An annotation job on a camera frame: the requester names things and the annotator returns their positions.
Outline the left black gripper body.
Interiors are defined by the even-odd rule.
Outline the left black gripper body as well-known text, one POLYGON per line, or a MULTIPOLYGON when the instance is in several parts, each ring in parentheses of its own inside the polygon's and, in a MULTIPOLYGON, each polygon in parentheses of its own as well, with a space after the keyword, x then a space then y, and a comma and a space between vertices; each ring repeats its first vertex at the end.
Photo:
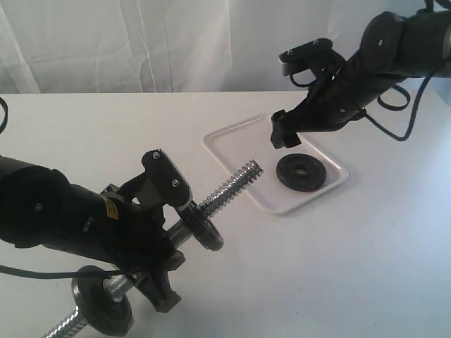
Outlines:
POLYGON ((125 273, 172 267, 176 249, 163 228, 163 202, 136 193, 99 194, 72 184, 66 197, 66 251, 125 273))

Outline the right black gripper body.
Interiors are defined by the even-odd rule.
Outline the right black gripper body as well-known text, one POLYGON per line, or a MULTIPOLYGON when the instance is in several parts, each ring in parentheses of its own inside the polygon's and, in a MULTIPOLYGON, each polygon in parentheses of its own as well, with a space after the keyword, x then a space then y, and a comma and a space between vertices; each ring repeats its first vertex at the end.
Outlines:
POLYGON ((288 134, 339 130, 394 84, 394 75, 370 73, 361 56, 352 56, 334 80, 281 117, 281 128, 288 134))

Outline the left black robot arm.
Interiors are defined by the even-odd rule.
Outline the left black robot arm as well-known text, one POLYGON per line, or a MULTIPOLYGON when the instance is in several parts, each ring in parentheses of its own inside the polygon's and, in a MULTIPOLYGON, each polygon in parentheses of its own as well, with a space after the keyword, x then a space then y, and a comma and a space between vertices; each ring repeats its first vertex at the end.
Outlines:
POLYGON ((1 240, 110 263, 160 313, 181 300, 168 273, 184 261, 164 221, 161 205, 144 207, 121 190, 92 192, 58 170, 1 157, 1 240))

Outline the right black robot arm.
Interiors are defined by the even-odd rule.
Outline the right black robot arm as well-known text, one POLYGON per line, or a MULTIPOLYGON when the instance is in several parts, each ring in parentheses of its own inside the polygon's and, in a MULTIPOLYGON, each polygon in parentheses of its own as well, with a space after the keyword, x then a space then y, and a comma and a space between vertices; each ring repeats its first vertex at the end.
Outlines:
POLYGON ((292 148, 305 132, 334 132, 346 124, 366 118, 389 137, 403 142, 412 133, 421 96, 433 78, 450 76, 450 2, 434 1, 410 17, 384 11, 371 20, 363 32, 359 48, 344 59, 333 50, 330 39, 315 39, 279 55, 283 75, 310 70, 315 78, 297 87, 307 96, 293 109, 271 116, 270 136, 274 148, 292 148), (373 101, 393 111, 382 101, 390 89, 409 78, 423 82, 415 99, 408 99, 412 112, 406 132, 397 135, 372 118, 366 107, 373 101))

